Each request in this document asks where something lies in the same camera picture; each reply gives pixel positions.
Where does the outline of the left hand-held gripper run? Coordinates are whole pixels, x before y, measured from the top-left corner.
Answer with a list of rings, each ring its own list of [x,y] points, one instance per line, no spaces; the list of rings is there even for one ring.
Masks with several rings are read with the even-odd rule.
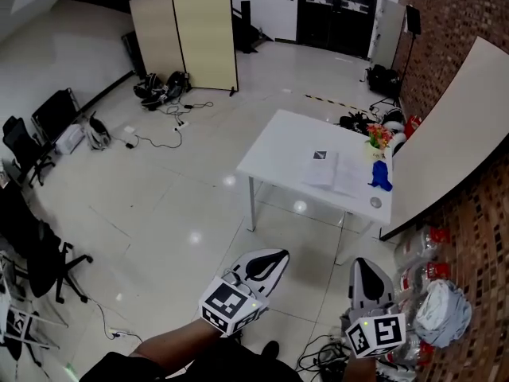
[[[199,301],[200,317],[231,336],[268,310],[269,296],[287,265],[285,249],[260,249],[241,255],[216,276]]]

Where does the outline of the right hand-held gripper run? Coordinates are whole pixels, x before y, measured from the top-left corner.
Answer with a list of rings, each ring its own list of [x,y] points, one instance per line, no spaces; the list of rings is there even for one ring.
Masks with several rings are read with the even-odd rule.
[[[406,319],[395,301],[390,277],[369,259],[350,269],[350,308],[341,317],[344,336],[356,358],[383,356],[406,342]]]

